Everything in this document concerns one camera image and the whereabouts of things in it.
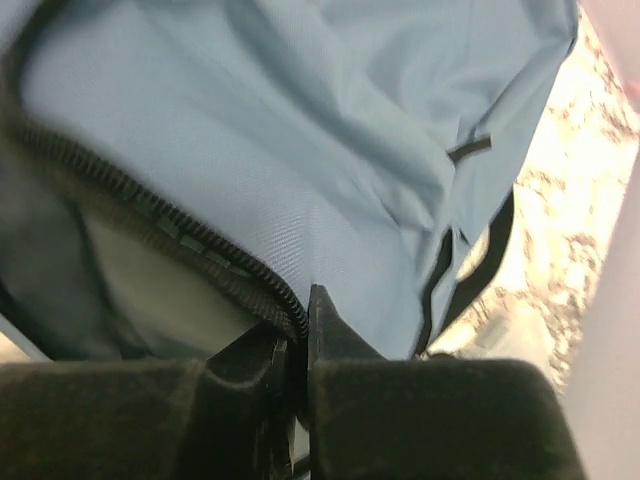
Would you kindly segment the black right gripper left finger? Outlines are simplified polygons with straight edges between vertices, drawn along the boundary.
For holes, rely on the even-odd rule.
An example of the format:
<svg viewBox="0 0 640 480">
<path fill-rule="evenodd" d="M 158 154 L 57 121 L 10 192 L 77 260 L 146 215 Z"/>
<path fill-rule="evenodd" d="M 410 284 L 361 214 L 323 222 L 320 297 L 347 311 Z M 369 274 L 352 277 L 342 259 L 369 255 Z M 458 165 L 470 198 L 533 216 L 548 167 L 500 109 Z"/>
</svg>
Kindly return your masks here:
<svg viewBox="0 0 640 480">
<path fill-rule="evenodd" d="M 249 330 L 207 361 L 1 368 L 5 479 L 281 479 L 294 415 L 287 342 Z"/>
</svg>

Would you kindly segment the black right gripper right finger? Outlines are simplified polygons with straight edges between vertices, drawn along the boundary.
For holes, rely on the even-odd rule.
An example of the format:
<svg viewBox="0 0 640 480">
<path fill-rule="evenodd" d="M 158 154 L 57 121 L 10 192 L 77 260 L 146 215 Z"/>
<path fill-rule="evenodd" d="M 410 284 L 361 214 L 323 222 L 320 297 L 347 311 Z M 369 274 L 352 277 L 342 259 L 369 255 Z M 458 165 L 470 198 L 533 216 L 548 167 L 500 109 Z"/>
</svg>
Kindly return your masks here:
<svg viewBox="0 0 640 480">
<path fill-rule="evenodd" d="M 581 479 L 558 398 L 520 360 L 393 361 L 339 316 L 309 305 L 308 398 L 315 479 Z"/>
</svg>

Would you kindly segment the blue student backpack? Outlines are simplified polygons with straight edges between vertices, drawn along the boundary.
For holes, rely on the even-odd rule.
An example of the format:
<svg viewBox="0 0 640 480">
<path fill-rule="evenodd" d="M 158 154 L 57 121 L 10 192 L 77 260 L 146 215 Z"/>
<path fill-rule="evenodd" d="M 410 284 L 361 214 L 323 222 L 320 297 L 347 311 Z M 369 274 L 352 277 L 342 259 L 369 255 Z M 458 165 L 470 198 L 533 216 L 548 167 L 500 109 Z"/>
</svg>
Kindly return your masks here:
<svg viewBox="0 0 640 480">
<path fill-rule="evenodd" d="M 577 37 L 572 1 L 5 1 L 1 295 L 53 360 L 442 329 Z"/>
</svg>

